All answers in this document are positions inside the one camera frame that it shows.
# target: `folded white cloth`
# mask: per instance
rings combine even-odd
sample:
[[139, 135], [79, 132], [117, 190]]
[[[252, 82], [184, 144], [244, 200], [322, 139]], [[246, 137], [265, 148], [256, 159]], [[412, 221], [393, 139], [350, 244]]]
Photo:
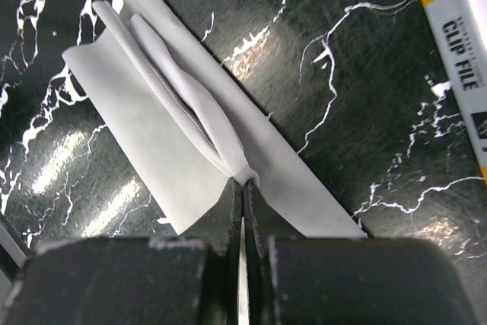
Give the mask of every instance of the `folded white cloth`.
[[63, 57], [177, 233], [234, 177], [307, 236], [365, 236], [162, 0], [94, 9], [106, 30]]

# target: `fabric fold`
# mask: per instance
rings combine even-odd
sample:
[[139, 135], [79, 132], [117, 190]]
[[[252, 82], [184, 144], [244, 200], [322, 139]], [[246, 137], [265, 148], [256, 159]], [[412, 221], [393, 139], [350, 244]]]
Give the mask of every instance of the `fabric fold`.
[[[107, 29], [92, 45], [71, 48], [64, 57], [178, 233], [194, 223], [212, 199], [217, 202], [215, 191], [223, 190], [222, 177], [232, 176], [240, 184], [258, 178], [268, 204], [307, 236], [365, 236], [162, 0], [124, 0], [120, 16], [102, 4], [97, 3], [95, 10]], [[113, 100], [127, 103], [122, 114], [140, 123], [136, 129], [120, 122], [122, 116], [116, 112], [120, 104], [101, 97], [110, 87], [114, 87]], [[133, 93], [129, 100], [128, 90]], [[158, 132], [161, 140], [143, 135], [144, 128], [155, 128], [152, 111], [163, 121]], [[175, 146], [175, 141], [182, 145]], [[174, 148], [177, 157], [165, 156], [174, 155]], [[190, 156], [183, 158], [183, 150]], [[191, 159], [198, 164], [193, 166]], [[175, 187], [163, 182], [167, 174], [158, 175], [156, 167], [170, 170], [177, 188], [186, 181], [195, 189], [179, 196]], [[154, 186], [155, 180], [164, 187]]]

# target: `white fabric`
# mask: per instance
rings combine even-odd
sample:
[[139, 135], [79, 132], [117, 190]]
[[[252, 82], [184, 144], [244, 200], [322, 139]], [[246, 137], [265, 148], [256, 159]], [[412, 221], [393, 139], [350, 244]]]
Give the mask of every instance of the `white fabric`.
[[121, 19], [104, 3], [95, 9], [107, 29], [63, 56], [176, 232], [233, 176], [259, 179], [266, 201], [307, 236], [364, 236], [162, 0], [124, 0]]

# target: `black table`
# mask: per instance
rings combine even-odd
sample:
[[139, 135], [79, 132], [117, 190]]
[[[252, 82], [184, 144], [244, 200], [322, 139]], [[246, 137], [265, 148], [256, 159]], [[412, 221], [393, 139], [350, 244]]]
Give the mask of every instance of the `black table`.
[[[61, 58], [102, 31], [92, 1], [0, 0], [1, 213], [31, 248], [173, 232]], [[166, 1], [369, 234], [450, 256], [487, 323], [485, 185], [421, 2]]]

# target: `black marble surface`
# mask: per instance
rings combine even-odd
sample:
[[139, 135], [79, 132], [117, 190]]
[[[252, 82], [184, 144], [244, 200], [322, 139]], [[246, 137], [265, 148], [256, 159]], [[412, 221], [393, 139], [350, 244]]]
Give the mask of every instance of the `black marble surface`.
[[[102, 31], [92, 1], [0, 0], [1, 213], [31, 248], [172, 231], [61, 58]], [[487, 323], [485, 185], [420, 1], [166, 1], [367, 232], [444, 250]]]

